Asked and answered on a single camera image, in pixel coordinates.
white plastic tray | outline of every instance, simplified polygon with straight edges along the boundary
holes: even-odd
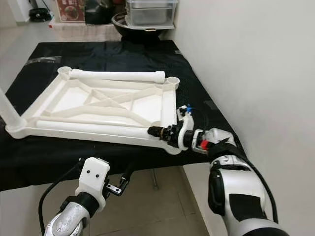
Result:
[[[7,131],[14,138],[27,135],[122,143],[180,150],[150,136],[148,127],[176,124],[175,85],[179,80],[154,82],[114,81],[105,78],[70,78],[71,68],[59,75],[21,118],[27,125]]]

red button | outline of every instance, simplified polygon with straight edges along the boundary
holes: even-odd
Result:
[[[208,143],[209,143],[209,141],[207,141],[207,140],[203,140],[202,142],[201,142],[201,144],[200,144],[200,146],[202,147],[202,149],[204,149],[204,150],[208,150]]]

black cloth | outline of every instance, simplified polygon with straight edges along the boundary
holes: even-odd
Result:
[[[217,109],[188,61],[173,41],[154,44],[131,42],[39,43],[6,95],[22,114],[45,90],[61,66],[91,71],[165,71],[180,78],[177,107],[191,104],[209,117],[209,128],[233,132]],[[195,128],[203,128],[203,117],[195,113]],[[53,182],[79,158],[101,157],[110,162],[110,174],[122,173],[130,162],[136,169],[206,162],[207,156],[191,150],[170,155],[165,150],[94,141],[29,136],[20,140],[0,130],[0,190]],[[78,177],[75,173],[69,178]]]

tiled floor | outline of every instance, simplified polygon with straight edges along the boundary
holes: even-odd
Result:
[[[58,41],[47,23],[0,30],[0,87],[6,91],[36,47],[43,41]],[[111,196],[103,212],[91,219],[91,236],[207,236],[191,190],[180,167],[156,169],[159,190],[154,190],[150,170],[137,171],[121,197]],[[119,181],[111,177],[111,183]],[[60,203],[73,195],[77,180],[58,185],[44,204],[47,222]],[[37,204],[47,185],[1,192],[1,232],[15,236],[39,235]]]

black bowl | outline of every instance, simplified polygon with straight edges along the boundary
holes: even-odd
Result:
[[[152,41],[158,40],[158,36],[162,33],[161,29],[131,29],[125,21],[126,12],[118,13],[112,18],[116,30],[124,39],[132,41]]]

